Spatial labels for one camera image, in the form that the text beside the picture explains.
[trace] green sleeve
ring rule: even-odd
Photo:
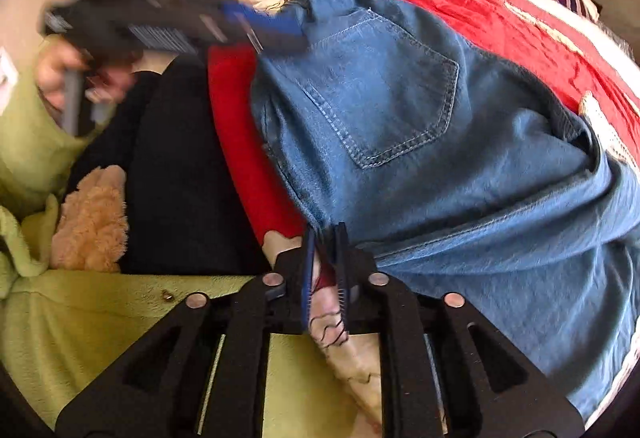
[[[62,193],[87,143],[63,132],[49,116],[33,71],[21,74],[0,114],[0,205],[18,220],[42,211],[50,193]]]

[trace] jeans back pocket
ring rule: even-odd
[[[322,29],[295,80],[351,159],[380,166],[444,134],[458,63],[371,10],[335,23],[334,32]]]

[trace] black fabric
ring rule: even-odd
[[[177,58],[139,74],[80,156],[67,192],[91,170],[127,173],[126,274],[255,275],[269,265],[244,214],[213,125],[206,67]]]

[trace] green fleece garment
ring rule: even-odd
[[[58,128],[23,75],[0,114],[0,360],[51,427],[177,302],[194,291],[232,293],[248,280],[47,270],[56,195],[86,144]],[[356,411],[310,338],[272,337],[263,436],[347,438]]]

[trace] blue denim jeans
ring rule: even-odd
[[[294,0],[302,56],[263,57],[265,150],[322,233],[463,293],[587,417],[638,317],[640,187],[526,69],[400,0]]]

